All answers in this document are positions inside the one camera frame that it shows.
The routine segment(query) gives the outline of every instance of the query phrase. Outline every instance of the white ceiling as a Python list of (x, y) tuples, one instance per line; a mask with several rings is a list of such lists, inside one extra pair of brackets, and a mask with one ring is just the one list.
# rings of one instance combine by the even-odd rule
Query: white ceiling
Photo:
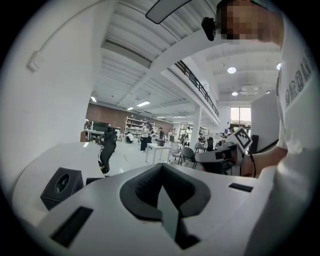
[[(105, 39), (142, 57), (150, 66), (167, 49), (200, 30), (203, 17), (214, 17), (219, 1), (192, 0), (157, 25), (145, 17), (157, 0), (120, 0)], [(248, 86), (266, 92), (276, 84), (280, 49), (274, 44), (252, 41), (242, 41), (238, 45), (224, 43), (203, 50), (201, 54), (206, 56), (220, 92), (220, 101), (236, 100), (230, 97), (231, 92), (245, 91)], [(227, 73), (230, 66), (237, 68), (235, 74)], [(167, 121), (176, 121), (172, 116), (185, 115), (184, 121), (193, 121), (194, 103), (188, 102), (181, 90), (161, 74), (153, 75), (132, 92), (147, 71), (148, 68), (141, 63), (104, 51), (92, 95), (101, 105), (118, 109), (134, 107), (134, 111), (144, 111), (144, 114), (154, 117), (166, 116)], [(253, 98), (244, 97), (239, 101), (252, 101)], [(137, 107), (144, 101), (151, 104)], [(210, 123), (211, 119), (203, 114), (201, 121)]]

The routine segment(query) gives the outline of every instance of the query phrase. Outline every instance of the desk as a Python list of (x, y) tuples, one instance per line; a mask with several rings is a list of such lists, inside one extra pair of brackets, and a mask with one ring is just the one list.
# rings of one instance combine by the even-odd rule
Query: desk
[(159, 146), (157, 143), (147, 143), (147, 145), (146, 145), (146, 154), (145, 154), (145, 161), (146, 161), (146, 162), (147, 162), (147, 159), (148, 159), (149, 147), (152, 148), (152, 149), (154, 149), (152, 164), (155, 163), (157, 150), (161, 150), (160, 159), (161, 159), (161, 156), (162, 156), (162, 150), (169, 150), (169, 152), (168, 152), (168, 158), (167, 158), (167, 160), (166, 160), (166, 162), (169, 163), (171, 146), (166, 146), (166, 145), (164, 145), (164, 146)]
[(85, 129), (85, 131), (88, 133), (88, 139), (87, 139), (87, 141), (90, 140), (90, 135), (91, 135), (91, 134), (99, 134), (99, 135), (104, 135), (104, 134), (105, 134), (104, 131), (98, 131), (98, 130)]
[(83, 184), (87, 178), (104, 178), (98, 164), (100, 146), (94, 143), (59, 144), (33, 160), (19, 177), (12, 197), (15, 214), (33, 226), (48, 214), (40, 196), (59, 167), (81, 170)]

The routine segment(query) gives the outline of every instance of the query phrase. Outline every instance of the balcony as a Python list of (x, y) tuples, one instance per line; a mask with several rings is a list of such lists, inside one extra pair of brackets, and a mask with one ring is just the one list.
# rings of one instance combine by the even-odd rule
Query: balcony
[(179, 62), (177, 62), (175, 64), (181, 71), (182, 73), (187, 76), (189, 78), (189, 80), (194, 84), (194, 86), (199, 90), (199, 92), (203, 95), (204, 99), (209, 103), (209, 105), (212, 107), (213, 111), (215, 112), (215, 114), (217, 115), (217, 117), (219, 117), (219, 112), (216, 108), (216, 106), (214, 105), (214, 103), (212, 102), (209, 94), (207, 93), (207, 91), (205, 90), (205, 88), (203, 87), (203, 85), (199, 82), (199, 80), (196, 78), (196, 76), (194, 75), (194, 73), (192, 73), (192, 71), (187, 67), (187, 65), (180, 60)]

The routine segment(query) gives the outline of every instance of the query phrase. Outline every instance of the column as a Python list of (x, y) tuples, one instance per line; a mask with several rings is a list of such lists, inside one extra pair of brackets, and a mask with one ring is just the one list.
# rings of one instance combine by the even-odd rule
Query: column
[(198, 142), (200, 125), (201, 125), (201, 115), (202, 115), (201, 107), (199, 105), (195, 105), (194, 118), (193, 118), (193, 128), (192, 128), (192, 134), (191, 134), (191, 140), (190, 140), (190, 148), (193, 151), (195, 150), (195, 146)]

